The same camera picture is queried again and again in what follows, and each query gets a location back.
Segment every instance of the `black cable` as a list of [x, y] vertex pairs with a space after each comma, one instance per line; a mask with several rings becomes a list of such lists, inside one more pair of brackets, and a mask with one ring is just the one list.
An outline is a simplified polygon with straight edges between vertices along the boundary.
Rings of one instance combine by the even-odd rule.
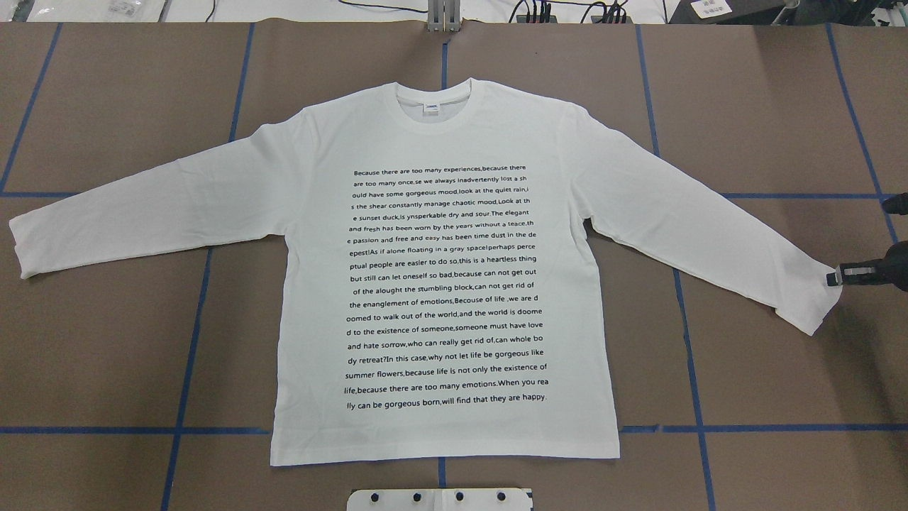
[[355, 2], [348, 2], [347, 0], [338, 0], [344, 5], [355, 5], [357, 7], [380, 7], [382, 9], [394, 9], [395, 11], [410, 11], [412, 13], [420, 13], [422, 15], [428, 14], [429, 11], [420, 11], [419, 9], [413, 9], [410, 7], [400, 7], [399, 5], [375, 5], [375, 4], [357, 4]]
[[589, 2], [568, 2], [565, 0], [548, 0], [550, 4], [589, 5]]
[[612, 23], [612, 18], [615, 17], [615, 6], [617, 2], [608, 6], [608, 11], [606, 11], [601, 18], [599, 18], [599, 23]]
[[614, 23], [614, 24], [623, 24], [627, 22], [627, 11], [624, 6], [629, 0], [625, 0], [623, 3], [619, 4], [617, 0], [612, 4], [612, 7], [608, 9], [608, 21], [599, 20], [602, 23]]
[[205, 23], [208, 23], [209, 21], [212, 20], [212, 16], [214, 16], [214, 9], [217, 9], [217, 8], [218, 8], [218, 0], [212, 0], [212, 11], [210, 13], [208, 13], [208, 17], [205, 18]]
[[520, 0], [519, 2], [517, 2], [516, 5], [514, 5], [514, 10], [511, 11], [511, 17], [508, 18], [508, 23], [514, 21], [514, 15], [517, 13], [517, 10], [520, 8], [520, 4], [527, 6], [527, 20], [529, 20], [529, 4], [527, 3], [527, 0]]
[[584, 4], [584, 5], [587, 6], [587, 10], [583, 12], [583, 17], [580, 18], [580, 23], [583, 23], [583, 22], [587, 21], [587, 15], [589, 14], [589, 10], [592, 9], [593, 7], [597, 6], [597, 5], [602, 5], [602, 17], [603, 17], [603, 18], [606, 17], [606, 12], [607, 12], [607, 10], [608, 10], [608, 5], [606, 5], [605, 2], [593, 2], [592, 4]]

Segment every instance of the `black device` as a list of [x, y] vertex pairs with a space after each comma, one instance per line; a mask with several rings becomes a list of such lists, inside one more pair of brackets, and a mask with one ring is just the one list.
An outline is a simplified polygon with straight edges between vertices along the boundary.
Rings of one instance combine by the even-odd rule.
[[701, 19], [691, 4], [681, 0], [671, 24], [693, 25], [873, 25], [873, 10], [885, 0], [800, 0], [787, 6], [785, 0], [725, 0], [730, 13]]
[[[883, 211], [890, 215], [908, 215], [908, 193], [883, 201]], [[908, 292], [908, 241], [889, 247], [882, 259], [860, 263], [841, 263], [826, 276], [828, 286], [880, 286], [892, 284]]]

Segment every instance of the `white long-sleeve t-shirt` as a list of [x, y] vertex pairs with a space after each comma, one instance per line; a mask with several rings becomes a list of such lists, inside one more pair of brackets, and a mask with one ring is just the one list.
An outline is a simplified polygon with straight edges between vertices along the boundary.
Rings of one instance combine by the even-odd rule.
[[618, 457], [587, 218], [808, 335], [840, 293], [832, 268], [580, 106], [475, 79], [310, 106], [10, 227], [22, 278], [283, 235], [285, 466]]

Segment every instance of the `blue tape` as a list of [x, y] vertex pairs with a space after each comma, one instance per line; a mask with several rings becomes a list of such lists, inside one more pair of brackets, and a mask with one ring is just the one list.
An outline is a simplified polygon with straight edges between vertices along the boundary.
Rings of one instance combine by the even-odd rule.
[[173, 435], [172, 427], [0, 426], [0, 435]]
[[176, 474], [176, 457], [180, 452], [180, 439], [179, 433], [173, 436], [170, 461], [167, 463], [167, 479], [164, 481], [164, 495], [161, 497], [161, 511], [167, 511], [170, 507], [170, 494], [173, 489], [173, 475]]
[[[649, 134], [653, 142], [653, 154], [660, 156], [659, 138], [656, 131], [656, 115], [653, 112], [653, 100], [649, 89], [649, 74], [646, 72], [646, 51], [643, 47], [643, 32], [640, 25], [634, 25], [637, 32], [637, 53], [640, 57], [640, 73], [643, 77], [643, 91], [646, 98], [646, 114], [649, 117]], [[694, 415], [697, 426], [703, 425], [703, 414], [700, 409], [700, 393], [696, 383], [696, 370], [694, 368], [694, 350], [690, 345], [690, 332], [687, 328], [687, 311], [684, 303], [684, 292], [681, 289], [681, 276], [676, 269], [672, 269], [675, 276], [675, 292], [678, 306], [681, 308], [681, 321], [684, 326], [684, 342], [687, 349], [687, 373], [690, 379], [690, 393], [694, 400]], [[706, 450], [706, 435], [702, 431], [697, 433], [700, 445], [700, 462], [703, 466], [703, 480], [706, 487], [706, 502], [709, 511], [716, 511], [716, 496], [713, 491], [713, 473], [709, 468], [709, 453]]]
[[208, 248], [205, 256], [205, 270], [202, 272], [202, 289], [199, 292], [199, 303], [195, 307], [195, 323], [192, 326], [192, 340], [189, 343], [189, 355], [186, 360], [186, 372], [183, 374], [183, 390], [180, 392], [180, 408], [176, 415], [176, 428], [171, 445], [170, 462], [167, 464], [167, 478], [164, 481], [164, 493], [161, 498], [161, 511], [167, 511], [170, 506], [170, 494], [173, 487], [173, 477], [176, 475], [176, 460], [180, 454], [180, 439], [183, 435], [183, 420], [186, 417], [186, 403], [189, 400], [189, 385], [192, 382], [192, 368], [195, 364], [195, 352], [199, 345], [199, 333], [202, 331], [202, 308], [208, 295], [208, 281], [212, 270], [212, 248]]
[[236, 140], [236, 126], [240, 122], [240, 105], [242, 105], [242, 92], [246, 87], [246, 72], [249, 70], [249, 55], [252, 54], [252, 37], [255, 35], [255, 23], [249, 24], [249, 33], [246, 35], [246, 52], [242, 57], [242, 71], [240, 72], [240, 86], [236, 89], [236, 103], [233, 105], [233, 120], [230, 124], [230, 140]]
[[742, 424], [665, 426], [666, 433], [821, 433], [823, 431], [908, 431], [908, 424]]
[[656, 134], [656, 114], [653, 112], [653, 96], [649, 93], [649, 75], [646, 73], [646, 55], [643, 51], [643, 32], [640, 25], [637, 30], [637, 53], [640, 55], [640, 73], [643, 75], [643, 94], [646, 98], [646, 114], [649, 116], [649, 136], [653, 141], [653, 154], [659, 156], [659, 137]]
[[0, 192], [0, 197], [20, 197], [20, 198], [32, 198], [32, 197], [71, 197], [73, 195], [78, 195], [79, 192]]
[[[826, 36], [829, 39], [829, 49], [833, 54], [833, 63], [835, 64], [835, 73], [839, 77], [839, 85], [842, 87], [842, 95], [845, 98], [845, 104], [848, 106], [848, 115], [852, 118], [852, 124], [854, 125], [854, 132], [857, 134], [858, 143], [861, 145], [861, 152], [864, 153], [864, 161], [867, 164], [867, 170], [870, 171], [870, 178], [873, 181], [873, 189], [876, 190], [877, 198], [880, 201], [880, 204], [883, 203], [883, 189], [880, 187], [880, 180], [877, 178], [876, 170], [873, 168], [873, 159], [870, 157], [870, 150], [867, 148], [867, 142], [864, 140], [864, 132], [861, 130], [861, 123], [857, 120], [857, 113], [854, 111], [854, 104], [852, 104], [851, 95], [848, 93], [848, 85], [845, 83], [845, 75], [842, 72], [842, 63], [839, 60], [839, 50], [835, 46], [835, 35], [833, 35], [833, 26], [832, 24], [826, 24]], [[892, 218], [889, 217], [885, 212], [883, 212], [883, 218], [886, 221], [886, 228], [889, 229], [889, 237], [892, 238], [893, 243], [898, 243], [899, 237], [895, 233], [895, 226], [893, 225]]]
[[[240, 84], [236, 91], [236, 103], [233, 106], [233, 118], [231, 120], [230, 140], [236, 139], [236, 126], [240, 120], [240, 108], [242, 107], [242, 93], [246, 84], [246, 73], [249, 71], [249, 58], [252, 53], [252, 38], [255, 35], [255, 23], [249, 24], [249, 32], [246, 35], [246, 50], [242, 57], [242, 70], [240, 72]], [[208, 294], [208, 281], [212, 271], [212, 248], [208, 248], [208, 254], [205, 256], [205, 270], [202, 273], [202, 290], [199, 292], [199, 304], [195, 308], [195, 324], [192, 326], [192, 341], [189, 344], [189, 356], [186, 361], [186, 373], [183, 376], [183, 390], [180, 393], [180, 408], [177, 411], [176, 432], [173, 435], [173, 445], [171, 447], [170, 463], [167, 466], [167, 478], [164, 481], [164, 492], [161, 498], [161, 511], [167, 511], [170, 507], [170, 494], [173, 487], [173, 477], [176, 474], [176, 460], [180, 454], [180, 438], [183, 434], [183, 420], [186, 416], [186, 402], [189, 399], [189, 385], [192, 382], [192, 367], [195, 363], [195, 351], [199, 344], [199, 333], [202, 329], [202, 308], [205, 305], [205, 298]]]
[[6, 189], [6, 181], [13, 170], [15, 155], [19, 152], [19, 144], [22, 143], [22, 137], [25, 135], [25, 127], [28, 125], [28, 118], [32, 116], [32, 109], [35, 107], [35, 100], [38, 98], [38, 91], [41, 90], [41, 84], [44, 82], [44, 76], [47, 74], [47, 68], [51, 64], [51, 57], [54, 55], [57, 40], [60, 38], [60, 31], [63, 30], [63, 24], [58, 23], [54, 30], [54, 37], [51, 39], [51, 45], [47, 48], [47, 55], [44, 56], [44, 64], [41, 65], [41, 72], [38, 73], [38, 79], [35, 81], [35, 88], [32, 89], [32, 96], [28, 98], [28, 105], [25, 107], [25, 114], [22, 115], [22, 123], [19, 125], [19, 131], [15, 134], [13, 147], [9, 151], [9, 157], [6, 158], [6, 167], [4, 167], [3, 176], [0, 176], [0, 192]]
[[696, 382], [696, 367], [694, 365], [694, 348], [690, 344], [690, 330], [687, 327], [687, 307], [684, 303], [684, 289], [681, 287], [681, 274], [672, 268], [675, 276], [675, 295], [678, 306], [681, 308], [681, 324], [684, 327], [684, 344], [687, 350], [687, 376], [690, 379], [690, 394], [694, 401], [694, 417], [696, 419], [696, 435], [700, 444], [700, 462], [703, 464], [703, 478], [706, 482], [706, 501], [709, 511], [716, 511], [716, 495], [713, 492], [713, 473], [709, 468], [709, 453], [706, 449], [706, 435], [703, 431], [703, 409], [700, 406], [700, 390]]
[[448, 467], [444, 457], [439, 458], [439, 488], [448, 487]]
[[451, 40], [447, 40], [441, 45], [441, 88], [448, 88], [448, 43]]
[[618, 429], [618, 433], [625, 434], [638, 434], [638, 433], [658, 433], [662, 430], [662, 426], [656, 424], [652, 426], [621, 426]]

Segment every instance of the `cable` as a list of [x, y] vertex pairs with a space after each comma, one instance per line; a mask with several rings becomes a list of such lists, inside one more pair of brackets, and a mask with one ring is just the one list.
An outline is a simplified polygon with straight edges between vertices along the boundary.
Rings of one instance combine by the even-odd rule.
[[170, 9], [170, 0], [164, 0], [164, 5], [161, 7], [161, 13], [158, 15], [158, 23], [161, 23], [165, 17], [167, 17], [167, 10]]
[[426, 15], [429, 13], [428, 10], [420, 11], [419, 9], [413, 9], [411, 7], [401, 7], [399, 5], [357, 4], [355, 2], [348, 2], [347, 0], [338, 0], [338, 2], [341, 2], [344, 5], [355, 5], [357, 7], [379, 7], [382, 9], [394, 9], [396, 11], [410, 11], [412, 13], [420, 13], [423, 15]]
[[590, 5], [589, 2], [569, 2], [567, 0], [548, 0], [548, 2], [550, 4], [567, 4], [567, 5], [583, 5], [583, 6]]
[[617, 0], [615, 0], [615, 3], [612, 4], [612, 8], [608, 10], [608, 21], [600, 20], [600, 22], [615, 24], [627, 23], [627, 11], [625, 10], [624, 6], [629, 1], [630, 0], [625, 0], [623, 3], [619, 4]]
[[587, 10], [583, 12], [583, 17], [580, 18], [581, 24], [583, 22], [587, 21], [587, 15], [589, 14], [589, 10], [592, 9], [593, 7], [595, 7], [596, 5], [602, 6], [602, 18], [605, 19], [606, 12], [608, 10], [608, 5], [606, 5], [605, 2], [593, 2], [592, 4], [587, 5]]
[[514, 21], [514, 15], [517, 13], [517, 10], [520, 8], [520, 4], [527, 6], [527, 19], [529, 19], [529, 4], [527, 3], [527, 0], [520, 0], [519, 2], [517, 2], [516, 5], [514, 5], [514, 10], [511, 11], [511, 17], [508, 18], [508, 23]]
[[208, 23], [209, 21], [212, 20], [212, 16], [214, 16], [214, 9], [217, 9], [217, 8], [218, 8], [218, 0], [212, 0], [212, 11], [210, 13], [208, 13], [208, 17], [205, 18], [205, 23]]

